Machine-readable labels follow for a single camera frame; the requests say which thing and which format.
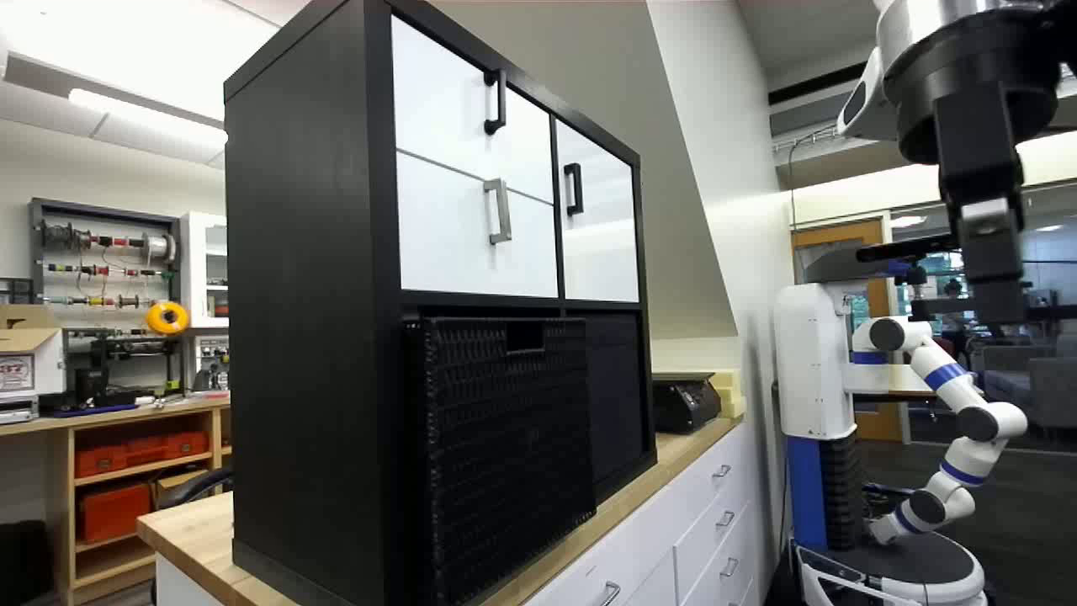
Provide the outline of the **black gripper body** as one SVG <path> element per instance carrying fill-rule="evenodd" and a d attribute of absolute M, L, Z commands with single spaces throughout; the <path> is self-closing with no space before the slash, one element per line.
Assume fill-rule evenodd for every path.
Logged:
<path fill-rule="evenodd" d="M 1001 83 L 976 83 L 937 103 L 938 186 L 963 250 L 983 322 L 1017 322 L 1020 293 L 1020 158 Z"/>

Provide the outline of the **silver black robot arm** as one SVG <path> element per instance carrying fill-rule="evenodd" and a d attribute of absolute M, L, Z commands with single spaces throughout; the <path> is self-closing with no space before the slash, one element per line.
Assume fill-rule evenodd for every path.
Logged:
<path fill-rule="evenodd" d="M 844 138 L 938 168 L 983 322 L 1020 322 L 1023 158 L 1077 68 L 1077 0 L 874 0 L 874 46 L 839 111 Z"/>

